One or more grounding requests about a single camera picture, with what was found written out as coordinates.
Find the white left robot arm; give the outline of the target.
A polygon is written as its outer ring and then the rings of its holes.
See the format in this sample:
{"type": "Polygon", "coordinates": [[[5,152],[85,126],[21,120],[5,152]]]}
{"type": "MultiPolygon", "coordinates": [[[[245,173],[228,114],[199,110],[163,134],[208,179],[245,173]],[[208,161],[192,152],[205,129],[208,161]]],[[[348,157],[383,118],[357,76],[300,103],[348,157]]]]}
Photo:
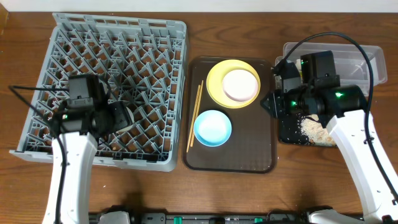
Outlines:
{"type": "Polygon", "coordinates": [[[127,131],[134,118],[121,101],[54,114],[53,169],[43,223],[88,223],[91,169],[98,139],[127,131]]]}

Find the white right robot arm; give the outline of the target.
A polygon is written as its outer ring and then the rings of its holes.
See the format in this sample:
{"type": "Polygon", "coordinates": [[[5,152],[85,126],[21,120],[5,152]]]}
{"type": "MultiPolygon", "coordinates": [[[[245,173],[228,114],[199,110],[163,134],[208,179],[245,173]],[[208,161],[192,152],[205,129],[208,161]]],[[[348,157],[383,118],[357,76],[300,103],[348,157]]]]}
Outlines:
{"type": "Polygon", "coordinates": [[[284,93],[269,91],[261,106],[276,119],[318,116],[340,150],[358,191],[364,223],[397,223],[397,174],[356,85],[284,93]]]}

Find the white green cup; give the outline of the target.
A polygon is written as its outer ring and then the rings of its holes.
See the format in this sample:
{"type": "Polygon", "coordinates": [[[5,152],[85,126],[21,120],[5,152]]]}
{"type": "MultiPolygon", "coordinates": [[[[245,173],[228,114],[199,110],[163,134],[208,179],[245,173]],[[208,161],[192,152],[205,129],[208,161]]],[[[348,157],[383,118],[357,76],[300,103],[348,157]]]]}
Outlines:
{"type": "Polygon", "coordinates": [[[124,133],[124,132],[129,131],[132,128],[133,124],[134,124],[134,115],[133,115],[132,111],[129,108],[126,108],[126,109],[127,109],[127,121],[128,121],[128,123],[127,123],[127,126],[125,128],[122,128],[122,129],[119,130],[119,133],[124,133]]]}

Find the white bowl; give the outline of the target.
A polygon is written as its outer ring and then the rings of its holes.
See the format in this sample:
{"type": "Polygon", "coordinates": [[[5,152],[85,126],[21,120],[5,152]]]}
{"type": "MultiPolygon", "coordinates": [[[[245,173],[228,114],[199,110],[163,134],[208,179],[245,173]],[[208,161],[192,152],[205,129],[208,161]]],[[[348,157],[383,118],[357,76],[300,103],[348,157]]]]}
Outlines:
{"type": "Polygon", "coordinates": [[[255,76],[247,70],[232,70],[223,78],[223,91],[231,100],[246,102],[254,98],[259,90],[255,76]]]}

